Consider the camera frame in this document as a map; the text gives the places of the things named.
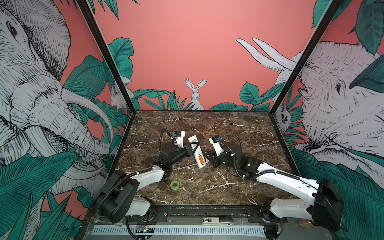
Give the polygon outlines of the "white remote control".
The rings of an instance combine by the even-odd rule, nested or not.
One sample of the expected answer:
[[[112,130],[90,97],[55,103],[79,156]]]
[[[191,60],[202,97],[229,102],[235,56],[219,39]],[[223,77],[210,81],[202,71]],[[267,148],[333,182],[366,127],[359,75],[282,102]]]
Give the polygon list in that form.
[[[207,160],[206,160],[206,158],[205,158],[205,156],[203,154],[203,151],[201,149],[201,146],[200,146],[200,143],[198,141],[197,136],[196,135],[191,136],[191,137],[188,138],[188,140],[189,140],[189,144],[192,147],[192,150],[193,150],[194,157],[195,157],[195,160],[197,162],[198,168],[199,169],[204,168],[207,165]],[[205,164],[204,165],[201,165],[201,163],[199,161],[199,155],[202,155],[204,157],[204,160],[205,160]]]

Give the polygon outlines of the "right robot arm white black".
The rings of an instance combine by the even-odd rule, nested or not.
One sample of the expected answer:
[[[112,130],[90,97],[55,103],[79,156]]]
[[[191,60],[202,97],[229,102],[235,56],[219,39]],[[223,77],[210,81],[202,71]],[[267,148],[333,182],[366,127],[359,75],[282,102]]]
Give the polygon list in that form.
[[[344,227],[344,203],[332,181],[306,179],[281,171],[259,159],[246,157],[242,145],[226,143],[220,137],[211,138],[210,144],[214,150],[206,156],[211,163],[233,168],[242,180],[268,184],[297,197],[295,200],[267,200],[260,210],[262,215],[306,219],[316,226],[334,232]]]

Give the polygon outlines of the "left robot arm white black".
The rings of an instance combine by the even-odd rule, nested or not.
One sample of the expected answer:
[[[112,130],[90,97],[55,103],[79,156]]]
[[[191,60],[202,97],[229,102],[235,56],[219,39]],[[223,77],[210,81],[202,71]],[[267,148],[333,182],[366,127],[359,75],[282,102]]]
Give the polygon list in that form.
[[[168,178],[173,170],[172,164],[193,156],[199,146],[198,142],[183,148],[167,143],[160,151],[159,158],[146,169],[128,174],[115,170],[93,200],[96,216],[107,218],[113,224],[126,216],[145,216],[151,208],[151,202],[136,196],[137,191]]]

